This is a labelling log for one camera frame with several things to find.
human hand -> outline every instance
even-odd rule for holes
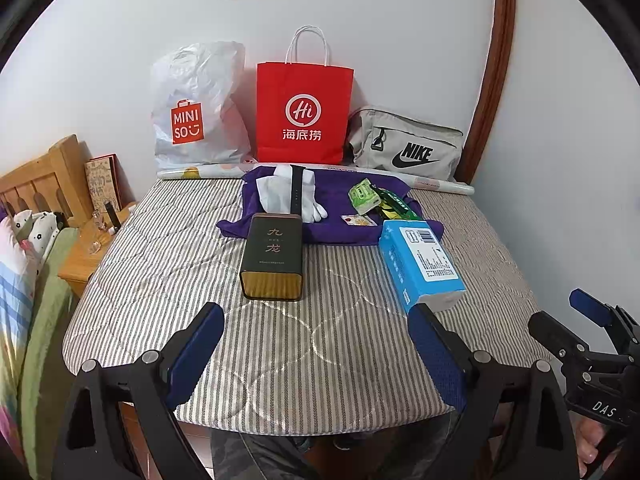
[[[598,455],[596,446],[603,439],[605,428],[596,420],[592,420],[586,416],[580,416],[580,421],[575,427],[575,447],[578,453],[578,467],[580,468],[580,478],[587,472],[587,464],[590,464]],[[602,469],[606,471],[615,457],[618,455],[619,449],[609,453],[602,463]]]

paper bag handle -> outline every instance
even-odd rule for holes
[[[300,34],[305,30],[313,30],[318,34],[318,36],[320,36],[320,38],[322,38],[322,44],[324,44],[324,66],[326,66],[327,62],[329,61],[329,49],[326,46],[324,33],[322,32],[322,29],[320,29],[320,27],[315,27],[313,25],[303,25],[296,31],[296,33],[293,35],[291,43],[289,44],[289,48],[287,49],[287,55],[284,57],[284,62],[293,63],[293,61],[290,60],[290,58],[293,56],[293,47],[295,44],[297,44],[298,37],[300,36]]]

miniso bag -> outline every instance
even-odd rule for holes
[[[240,43],[195,43],[151,69],[158,170],[244,162],[249,138],[231,93],[244,70]]]
[[[349,119],[349,143],[360,168],[449,180],[462,154],[460,130],[363,107]]]
[[[324,43],[324,65],[293,63],[294,46],[306,30]],[[340,164],[349,118],[353,70],[328,65],[322,30],[300,27],[285,62],[258,64],[256,147],[260,162]]]

wooden bed frame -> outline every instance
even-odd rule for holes
[[[80,227],[94,211],[84,163],[78,138],[65,137],[45,155],[0,176],[0,199],[11,214],[25,209],[62,212],[70,227]]]

green blanket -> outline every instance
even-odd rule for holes
[[[62,361],[62,339],[78,298],[58,277],[58,269],[77,237],[77,229],[60,231],[36,283],[30,336],[18,391],[22,448],[33,479],[51,476],[60,421],[75,378]]]

